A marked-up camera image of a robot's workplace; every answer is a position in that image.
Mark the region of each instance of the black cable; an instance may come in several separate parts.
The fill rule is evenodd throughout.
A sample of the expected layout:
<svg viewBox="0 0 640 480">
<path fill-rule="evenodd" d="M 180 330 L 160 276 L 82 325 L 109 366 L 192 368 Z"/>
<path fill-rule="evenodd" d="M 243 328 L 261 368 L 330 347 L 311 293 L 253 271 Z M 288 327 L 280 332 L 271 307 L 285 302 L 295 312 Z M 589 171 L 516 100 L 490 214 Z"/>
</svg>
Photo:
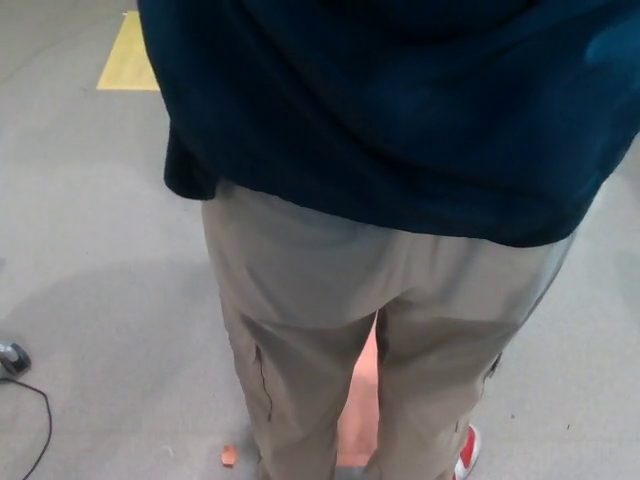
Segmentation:
<svg viewBox="0 0 640 480">
<path fill-rule="evenodd" d="M 38 390 L 37 388 L 27 385 L 26 383 L 18 382 L 17 380 L 13 380 L 12 378 L 0 378 L 0 384 L 3 384 L 3 383 L 16 385 L 18 387 L 26 388 L 27 390 L 31 390 L 32 392 L 37 393 L 42 398 L 44 398 L 44 403 L 47 406 L 47 416 L 49 417 L 49 433 L 47 434 L 47 441 L 45 442 L 44 447 L 40 452 L 40 455 L 38 455 L 38 459 L 33 464 L 33 467 L 31 467 L 31 470 L 29 470 L 29 473 L 27 473 L 25 477 L 22 479 L 22 480 L 27 480 L 31 476 L 31 474 L 35 471 L 35 469 L 38 468 L 38 465 L 40 465 L 40 461 L 42 460 L 42 457 L 44 457 L 44 454 L 47 452 L 47 449 L 49 448 L 49 444 L 51 443 L 51 436 L 53 434 L 53 414 L 51 413 L 51 404 L 49 403 L 49 396 L 46 393 L 44 393 L 42 390 Z"/>
</svg>

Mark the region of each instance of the pant leg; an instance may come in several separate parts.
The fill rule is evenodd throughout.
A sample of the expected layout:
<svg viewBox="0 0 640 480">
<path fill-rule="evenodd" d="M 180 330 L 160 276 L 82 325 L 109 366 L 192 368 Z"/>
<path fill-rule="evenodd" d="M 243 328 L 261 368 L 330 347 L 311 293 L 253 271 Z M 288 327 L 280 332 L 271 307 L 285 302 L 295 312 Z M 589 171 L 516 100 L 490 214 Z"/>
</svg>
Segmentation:
<svg viewBox="0 0 640 480">
<path fill-rule="evenodd" d="M 451 480 L 487 374 L 555 279 L 570 243 L 513 249 L 416 238 L 414 253 L 430 259 L 425 279 L 379 317 L 381 412 L 371 478 Z"/>
<path fill-rule="evenodd" d="M 337 424 L 373 316 L 309 330 L 257 322 L 222 299 L 260 450 L 260 480 L 333 480 Z"/>
<path fill-rule="evenodd" d="M 353 369 L 410 241 L 228 183 L 203 218 L 260 479 L 332 480 Z"/>
</svg>

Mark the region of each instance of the yellow floor marking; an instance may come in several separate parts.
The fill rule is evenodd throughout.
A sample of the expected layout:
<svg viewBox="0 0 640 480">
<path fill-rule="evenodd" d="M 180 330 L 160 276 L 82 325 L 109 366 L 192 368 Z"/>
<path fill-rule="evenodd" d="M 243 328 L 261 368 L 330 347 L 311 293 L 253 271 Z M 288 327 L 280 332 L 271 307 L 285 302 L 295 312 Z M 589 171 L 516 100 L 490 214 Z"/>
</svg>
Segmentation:
<svg viewBox="0 0 640 480">
<path fill-rule="evenodd" d="M 160 90 L 147 57 L 138 12 L 127 12 L 97 88 L 154 92 Z"/>
</svg>

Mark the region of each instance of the debris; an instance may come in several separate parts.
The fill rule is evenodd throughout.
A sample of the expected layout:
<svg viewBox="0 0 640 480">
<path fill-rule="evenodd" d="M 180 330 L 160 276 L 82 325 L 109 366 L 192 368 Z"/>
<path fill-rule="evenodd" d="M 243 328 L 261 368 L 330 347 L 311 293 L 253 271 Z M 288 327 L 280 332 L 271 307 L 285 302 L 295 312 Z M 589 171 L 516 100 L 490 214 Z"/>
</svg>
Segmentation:
<svg viewBox="0 0 640 480">
<path fill-rule="evenodd" d="M 225 468 L 233 468 L 238 460 L 238 449 L 232 445 L 225 445 L 220 455 L 220 461 Z"/>
</svg>

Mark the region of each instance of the sneaker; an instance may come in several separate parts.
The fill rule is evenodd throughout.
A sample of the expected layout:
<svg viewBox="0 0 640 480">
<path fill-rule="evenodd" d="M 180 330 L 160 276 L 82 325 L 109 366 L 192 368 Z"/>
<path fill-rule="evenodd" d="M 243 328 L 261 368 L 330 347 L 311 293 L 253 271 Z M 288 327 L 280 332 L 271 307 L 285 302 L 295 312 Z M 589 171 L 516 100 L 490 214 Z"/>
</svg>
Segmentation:
<svg viewBox="0 0 640 480">
<path fill-rule="evenodd" d="M 480 443 L 480 433 L 476 430 L 476 427 L 470 426 L 467 443 L 462 449 L 462 452 L 460 452 L 460 458 L 456 464 L 456 470 L 452 480 L 465 480 L 469 477 L 471 470 L 478 461 Z"/>
</svg>

